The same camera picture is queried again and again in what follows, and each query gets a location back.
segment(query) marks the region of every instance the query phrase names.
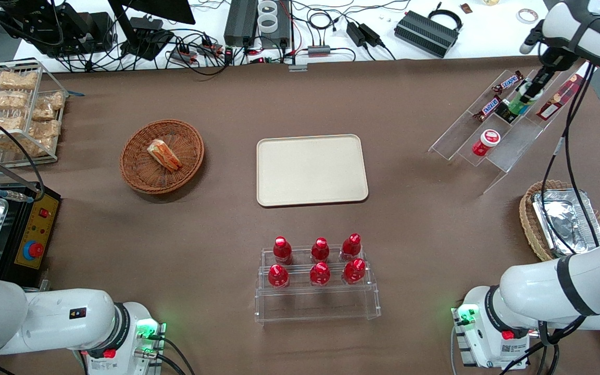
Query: brown tablecloth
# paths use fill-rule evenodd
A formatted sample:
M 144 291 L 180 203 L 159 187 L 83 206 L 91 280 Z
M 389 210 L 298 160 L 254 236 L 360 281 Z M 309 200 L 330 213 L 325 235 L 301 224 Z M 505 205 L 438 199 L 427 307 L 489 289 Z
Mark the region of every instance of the brown tablecloth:
M 199 375 L 448 374 L 450 307 L 470 288 L 498 283 L 508 267 L 536 261 L 517 205 L 543 178 L 563 125 L 550 126 L 485 195 L 496 173 L 449 165 L 427 149 L 503 69 L 536 66 L 521 59 L 321 64 L 307 73 L 250 66 L 207 81 L 186 70 L 60 74 L 86 96 L 69 100 L 59 162 L 41 167 L 64 197 L 48 250 L 52 287 L 141 302 L 168 323 L 168 337 Z M 164 118 L 198 128 L 205 162 L 178 192 L 140 195 L 121 179 L 119 154 L 138 128 Z M 600 212 L 593 92 L 572 129 L 577 181 Z M 365 202 L 257 204 L 259 140 L 340 133 L 362 139 Z M 567 180 L 563 157 L 551 176 Z M 352 232 L 363 236 L 379 282 L 380 318 L 254 322 L 261 247 L 277 235 L 301 245 Z M 459 373 L 497 373 L 455 358 Z M 81 373 L 69 351 L 2 356 L 0 364 L 18 375 Z M 562 341 L 557 374 L 568 373 L 600 374 L 600 332 Z

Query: robotic arm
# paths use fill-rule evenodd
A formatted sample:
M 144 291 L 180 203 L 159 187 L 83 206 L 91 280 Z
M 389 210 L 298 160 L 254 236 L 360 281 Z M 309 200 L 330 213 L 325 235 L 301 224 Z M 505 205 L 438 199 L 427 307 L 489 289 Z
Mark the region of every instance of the robotic arm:
M 600 67 L 600 0 L 564 0 L 531 30 L 520 51 L 536 43 L 548 48 L 540 69 L 519 99 L 526 104 L 557 71 L 579 57 Z M 513 266 L 500 285 L 474 287 L 453 311 L 456 329 L 482 367 L 505 368 L 529 349 L 529 330 L 565 328 L 585 317 L 579 329 L 600 330 L 600 247 L 539 264 Z M 514 369 L 526 367 L 524 363 Z

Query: red bottle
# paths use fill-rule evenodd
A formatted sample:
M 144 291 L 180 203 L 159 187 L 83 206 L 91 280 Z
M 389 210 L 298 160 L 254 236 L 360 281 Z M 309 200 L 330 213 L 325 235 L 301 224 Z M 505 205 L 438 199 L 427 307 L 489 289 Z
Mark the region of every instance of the red bottle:
M 340 251 L 340 261 L 350 261 L 360 254 L 360 235 L 353 233 L 342 244 Z
M 291 244 L 284 237 L 277 237 L 274 240 L 274 247 L 272 248 L 274 253 L 274 259 L 279 264 L 290 266 L 293 263 L 293 255 L 291 254 Z
M 283 289 L 290 283 L 289 272 L 279 264 L 273 264 L 267 274 L 267 281 L 274 289 Z
M 317 238 L 316 243 L 314 243 L 314 246 L 311 247 L 312 261 L 314 261 L 314 263 L 328 261 L 329 255 L 330 248 L 328 247 L 328 242 L 323 237 Z
M 330 280 L 330 269 L 323 261 L 315 264 L 309 271 L 309 282 L 314 286 L 324 286 Z
M 342 273 L 342 280 L 345 283 L 352 284 L 357 283 L 360 279 L 365 277 L 365 261 L 360 258 L 355 258 L 352 261 L 346 263 L 344 271 Z

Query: acrylic display stand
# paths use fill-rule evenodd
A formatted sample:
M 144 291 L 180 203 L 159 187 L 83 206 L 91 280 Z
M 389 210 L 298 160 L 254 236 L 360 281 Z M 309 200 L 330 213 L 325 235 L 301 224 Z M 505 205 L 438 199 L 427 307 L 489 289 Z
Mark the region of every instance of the acrylic display stand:
M 485 194 L 510 172 L 524 153 L 527 152 L 529 147 L 531 147 L 536 138 L 543 133 L 545 128 L 547 128 L 554 119 L 560 118 L 560 113 L 564 107 L 567 107 L 568 105 L 564 105 L 548 120 L 543 120 L 536 114 L 548 99 L 552 98 L 553 95 L 557 93 L 560 86 L 571 78 L 571 76 L 579 69 L 580 64 L 575 64 L 571 69 L 556 74 L 554 78 L 550 80 L 550 83 L 546 85 L 545 92 L 541 95 L 541 98 L 531 105 L 526 113 L 518 116 L 511 123 L 508 123 L 495 113 L 490 114 L 490 116 L 481 123 L 472 116 L 481 111 L 481 109 L 492 100 L 495 92 L 493 92 L 491 88 L 494 85 L 502 83 L 514 74 L 512 71 L 504 71 L 486 88 L 485 92 L 471 104 L 464 114 L 462 114 L 462 116 L 460 116 L 457 121 L 455 121 L 453 125 L 450 126 L 450 128 L 448 128 L 448 130 L 446 130 L 445 133 L 431 145 L 431 147 L 429 147 L 428 151 L 435 151 L 448 161 L 452 161 L 455 156 L 460 156 L 475 167 L 478 167 L 484 160 L 488 160 L 490 164 L 493 164 L 499 169 L 499 174 L 495 180 L 490 183 L 490 186 L 488 186 L 485 192 L 483 192 Z M 524 74 L 527 79 L 531 79 L 535 75 L 535 70 Z M 517 88 L 518 85 L 519 82 L 515 83 L 515 85 L 507 88 L 498 96 L 510 102 L 517 94 L 515 88 Z M 496 147 L 488 151 L 485 156 L 477 156 L 471 151 L 471 146 L 481 137 L 483 131 L 487 129 L 498 131 L 502 136 L 502 140 Z
M 267 280 L 267 274 L 276 261 L 272 248 L 262 249 L 255 296 L 255 320 L 267 322 L 288 322 L 299 320 L 328 320 L 338 318 L 367 318 L 381 316 L 379 289 L 371 265 L 364 251 L 359 257 L 366 263 L 365 277 L 348 285 L 341 280 L 346 262 L 340 261 L 340 244 L 332 244 L 328 266 L 330 281 L 322 286 L 312 286 L 309 271 L 311 247 L 293 248 L 293 265 L 284 266 L 289 272 L 290 285 L 274 289 Z

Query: wicker basket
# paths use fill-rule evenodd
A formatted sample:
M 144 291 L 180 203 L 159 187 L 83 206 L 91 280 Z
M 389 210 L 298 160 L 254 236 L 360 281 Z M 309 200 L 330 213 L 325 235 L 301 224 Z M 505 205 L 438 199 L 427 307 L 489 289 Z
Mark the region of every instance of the wicker basket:
M 182 162 L 182 168 L 169 171 L 152 158 L 147 147 L 152 140 L 163 140 Z M 188 182 L 203 163 L 203 138 L 183 121 L 155 121 L 136 131 L 119 157 L 122 178 L 134 190 L 145 194 L 164 194 Z
M 539 224 L 539 221 L 536 218 L 536 211 L 534 211 L 534 207 L 531 204 L 531 195 L 540 192 L 542 184 L 543 181 L 539 181 L 534 185 L 531 185 L 526 194 L 523 195 L 522 200 L 520 200 L 520 221 L 522 223 L 522 228 L 524 229 L 524 235 L 527 237 L 527 241 L 536 253 L 536 256 L 542 261 L 547 261 L 555 258 L 552 256 L 552 252 L 545 242 L 541 224 Z M 545 183 L 545 189 L 571 189 L 571 184 L 557 180 L 548 180 Z M 597 218 L 598 225 L 600 225 L 600 215 L 598 215 L 596 209 L 594 209 L 594 214 Z

